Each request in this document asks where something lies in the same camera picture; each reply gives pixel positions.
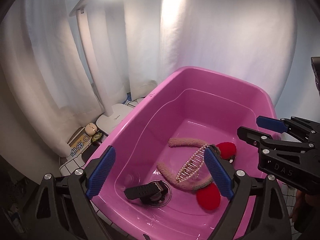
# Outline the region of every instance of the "red pom-pom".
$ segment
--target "red pom-pom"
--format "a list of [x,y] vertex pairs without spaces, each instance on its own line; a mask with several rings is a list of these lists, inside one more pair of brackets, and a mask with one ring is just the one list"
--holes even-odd
[[199,205],[206,210],[214,210],[220,205],[221,195],[214,183],[201,188],[196,192]]
[[230,159],[233,155],[236,155],[237,148],[235,144],[230,142],[224,142],[217,144],[217,147],[221,151],[221,158],[224,160]]

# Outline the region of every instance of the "blue object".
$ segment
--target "blue object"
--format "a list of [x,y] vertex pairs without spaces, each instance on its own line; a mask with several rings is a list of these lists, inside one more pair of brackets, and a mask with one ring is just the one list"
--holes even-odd
[[106,181],[106,178],[108,177],[115,161],[116,151],[113,147],[111,147],[88,179],[88,187],[86,192],[88,199],[91,200],[94,196],[99,194],[103,183]]
[[278,132],[278,133],[284,133],[288,131],[288,127],[281,120],[264,117],[264,116],[258,116],[256,123],[261,128]]
[[220,194],[231,201],[234,196],[232,180],[209,148],[204,151],[204,163],[207,165]]

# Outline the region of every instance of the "pink tub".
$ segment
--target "pink tub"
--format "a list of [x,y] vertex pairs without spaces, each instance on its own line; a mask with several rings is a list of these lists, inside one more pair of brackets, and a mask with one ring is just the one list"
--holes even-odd
[[[170,137],[199,138],[211,144],[233,142],[237,147],[234,168],[265,177],[257,169],[257,149],[236,135],[239,126],[264,131],[255,123],[259,115],[276,118],[268,94],[259,87],[198,67],[180,68],[154,89],[90,158],[100,157],[108,145],[116,150],[116,162],[93,203],[138,240],[146,239],[143,234],[151,240],[207,239],[228,204],[225,197],[218,209],[207,212],[194,193],[174,187],[171,200],[161,208],[130,203],[123,191],[152,180],[165,181],[156,169],[159,161],[179,171],[195,149],[169,148]],[[254,197],[250,197],[235,238],[244,234],[253,204]]]

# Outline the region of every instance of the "white curtain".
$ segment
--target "white curtain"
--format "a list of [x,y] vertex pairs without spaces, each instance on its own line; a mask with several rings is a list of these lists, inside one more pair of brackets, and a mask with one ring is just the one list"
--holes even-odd
[[[78,1],[17,0],[0,41],[11,90],[60,156],[72,133],[104,111],[68,16]],[[110,105],[128,92],[146,96],[186,65],[258,85],[276,104],[295,51],[295,0],[91,0],[85,12]]]

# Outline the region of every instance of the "round metal joint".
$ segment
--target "round metal joint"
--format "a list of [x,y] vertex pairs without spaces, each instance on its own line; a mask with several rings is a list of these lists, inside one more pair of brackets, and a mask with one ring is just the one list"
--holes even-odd
[[245,172],[241,171],[241,170],[238,170],[237,171],[237,175],[240,176],[240,177],[243,177],[245,175]]
[[44,176],[44,179],[51,179],[52,175],[50,173],[47,173],[45,176]]
[[269,179],[269,180],[275,180],[275,179],[276,179],[276,177],[275,177],[275,176],[273,176],[272,174],[270,174],[270,175],[268,175],[268,179]]
[[83,173],[83,169],[76,169],[75,174],[76,175],[81,175]]

